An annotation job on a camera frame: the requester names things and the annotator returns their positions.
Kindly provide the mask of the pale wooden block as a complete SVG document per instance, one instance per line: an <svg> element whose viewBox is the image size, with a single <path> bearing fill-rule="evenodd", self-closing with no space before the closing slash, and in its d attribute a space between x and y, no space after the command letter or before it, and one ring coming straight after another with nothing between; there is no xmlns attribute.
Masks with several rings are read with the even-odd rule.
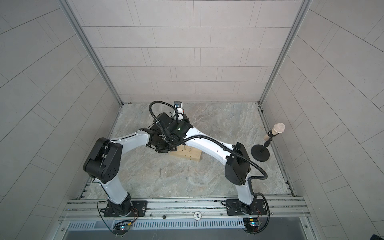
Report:
<svg viewBox="0 0 384 240"><path fill-rule="evenodd" d="M186 145L180 145L177 147L176 151L169 152L169 155L171 156L192 160L196 162L200 161L201 154L202 154L201 150L198 150L196 148L186 146Z"/></svg>

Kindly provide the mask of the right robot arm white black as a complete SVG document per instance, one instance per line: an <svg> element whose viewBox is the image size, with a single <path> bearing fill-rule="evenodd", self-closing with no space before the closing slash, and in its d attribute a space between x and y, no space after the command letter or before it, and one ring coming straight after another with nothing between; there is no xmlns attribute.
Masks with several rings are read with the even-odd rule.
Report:
<svg viewBox="0 0 384 240"><path fill-rule="evenodd" d="M244 145L222 143L201 133L189 120L179 120L178 117L170 117L165 113L158 115L154 122L170 148L179 150L184 145L196 148L223 164L226 179L235 185L238 193L237 203L229 204L228 207L244 215L252 214L251 206L255 197L248 180L253 162Z"/></svg>

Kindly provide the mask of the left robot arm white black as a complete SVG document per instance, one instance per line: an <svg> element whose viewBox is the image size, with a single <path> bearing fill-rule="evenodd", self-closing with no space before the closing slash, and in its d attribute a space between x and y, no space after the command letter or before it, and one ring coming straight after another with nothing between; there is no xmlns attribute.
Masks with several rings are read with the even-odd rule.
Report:
<svg viewBox="0 0 384 240"><path fill-rule="evenodd" d="M108 195L108 206L117 215L127 215L133 208L131 195L123 188L118 173L123 154L140 146L153 147L159 154L174 152L164 138L153 130L139 129L133 134L117 138L99 138L84 163L84 171Z"/></svg>

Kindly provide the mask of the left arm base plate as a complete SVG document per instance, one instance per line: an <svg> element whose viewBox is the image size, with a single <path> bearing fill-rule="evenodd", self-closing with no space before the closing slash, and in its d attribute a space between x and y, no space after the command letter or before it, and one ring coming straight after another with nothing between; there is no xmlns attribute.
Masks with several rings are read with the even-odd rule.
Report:
<svg viewBox="0 0 384 240"><path fill-rule="evenodd" d="M144 217L147 206L147 201L130 201L121 205L108 201L107 207L101 209L100 212L107 218Z"/></svg>

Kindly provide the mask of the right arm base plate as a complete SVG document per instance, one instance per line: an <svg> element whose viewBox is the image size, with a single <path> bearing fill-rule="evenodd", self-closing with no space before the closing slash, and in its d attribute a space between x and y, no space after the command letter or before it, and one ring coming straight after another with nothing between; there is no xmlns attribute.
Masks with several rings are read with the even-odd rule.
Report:
<svg viewBox="0 0 384 240"><path fill-rule="evenodd" d="M240 202L238 199L227 199L222 201L222 205L227 208L229 216L266 216L267 205L263 199L254 198L250 205Z"/></svg>

